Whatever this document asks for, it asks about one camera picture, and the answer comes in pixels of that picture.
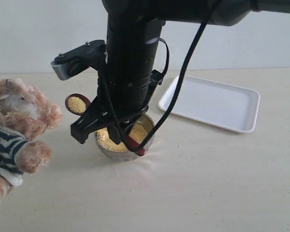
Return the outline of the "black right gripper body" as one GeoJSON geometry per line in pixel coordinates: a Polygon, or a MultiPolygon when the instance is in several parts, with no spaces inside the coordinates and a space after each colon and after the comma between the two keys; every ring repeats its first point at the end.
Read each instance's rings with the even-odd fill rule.
{"type": "Polygon", "coordinates": [[[141,114],[148,105],[150,78],[159,37],[108,38],[99,48],[101,68],[98,71],[97,118],[111,121],[110,98],[118,119],[141,114]]]}

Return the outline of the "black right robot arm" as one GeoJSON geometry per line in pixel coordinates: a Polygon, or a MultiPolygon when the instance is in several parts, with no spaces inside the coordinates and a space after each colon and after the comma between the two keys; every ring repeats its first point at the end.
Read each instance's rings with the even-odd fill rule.
{"type": "Polygon", "coordinates": [[[74,54],[73,74],[79,73],[78,67],[98,72],[97,97],[71,124],[71,135],[81,144],[102,128],[116,144],[125,142],[147,111],[163,80],[153,63],[166,21],[200,24],[180,71],[183,77],[207,25],[232,26],[251,11],[290,14],[290,0],[105,0],[103,5],[108,13],[106,41],[92,41],[74,54]]]}

